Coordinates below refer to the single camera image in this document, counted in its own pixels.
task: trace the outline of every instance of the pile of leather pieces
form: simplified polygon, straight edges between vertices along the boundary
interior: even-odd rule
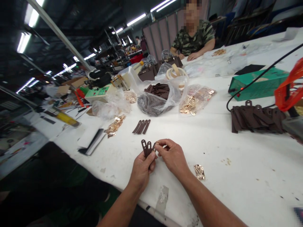
[[[232,132],[249,130],[251,132],[284,133],[282,121],[286,115],[278,108],[262,108],[253,106],[247,100],[245,106],[234,106],[231,111]]]
[[[169,95],[169,86],[167,84],[158,83],[156,85],[149,85],[148,88],[144,89],[144,91],[167,100]]]
[[[133,131],[134,134],[141,134],[143,132],[143,134],[145,135],[149,123],[151,122],[151,120],[140,120],[135,128],[135,130]]]

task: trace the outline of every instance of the hand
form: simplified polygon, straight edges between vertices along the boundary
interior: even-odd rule
[[[142,193],[145,190],[149,181],[149,174],[156,167],[155,159],[157,158],[154,151],[147,158],[144,157],[143,151],[136,157],[128,183],[130,188],[136,190],[138,193]]]
[[[180,58],[180,60],[185,58],[185,56],[183,54],[179,54],[178,57]]]
[[[182,147],[171,139],[158,140],[155,145],[167,168],[180,180],[190,173]]]
[[[200,57],[200,54],[197,52],[197,53],[191,53],[188,58],[187,58],[187,61],[192,61],[196,58]]]

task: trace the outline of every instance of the ceiling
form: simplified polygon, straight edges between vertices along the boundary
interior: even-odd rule
[[[143,13],[149,13],[151,8],[162,1],[45,0],[43,8],[73,46],[86,57],[92,53],[89,51],[92,50],[90,44],[107,39],[104,29],[109,26],[126,27],[127,22]],[[7,81],[8,85],[14,84],[15,87],[22,86],[39,74],[16,51],[21,32],[25,30],[24,18],[28,3],[24,0],[11,0],[4,1],[3,4],[2,9],[5,10],[0,15],[4,34],[0,37],[0,81]],[[73,54],[41,18],[34,29],[50,44],[46,45],[41,38],[31,36],[24,54],[37,66],[45,72],[51,70],[56,74],[63,70],[63,63],[68,66],[73,64]]]

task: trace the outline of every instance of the green machine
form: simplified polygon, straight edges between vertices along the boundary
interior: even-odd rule
[[[236,92],[242,90],[246,85],[251,83],[264,71],[265,70],[261,70],[233,77],[228,93],[234,95]],[[235,99],[237,101],[243,101],[274,96],[274,91],[279,87],[281,83],[286,80],[288,75],[289,72],[277,68],[271,68],[256,82],[254,82],[241,93],[237,94],[235,96]]]

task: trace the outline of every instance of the brown leather handbag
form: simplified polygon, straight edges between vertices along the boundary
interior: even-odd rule
[[[152,65],[146,69],[142,69],[138,73],[138,76],[139,76],[140,80],[142,80],[142,81],[155,80],[156,75],[157,75],[157,71],[156,71],[156,68],[154,65]]]
[[[176,66],[177,66],[178,68],[181,68],[181,67],[183,66],[180,57],[177,57],[177,56],[173,56],[173,57],[166,58],[166,59],[163,59],[163,60],[159,61],[158,67],[160,68],[160,66],[161,66],[164,62],[167,62],[167,63],[169,63],[170,65],[176,64]]]

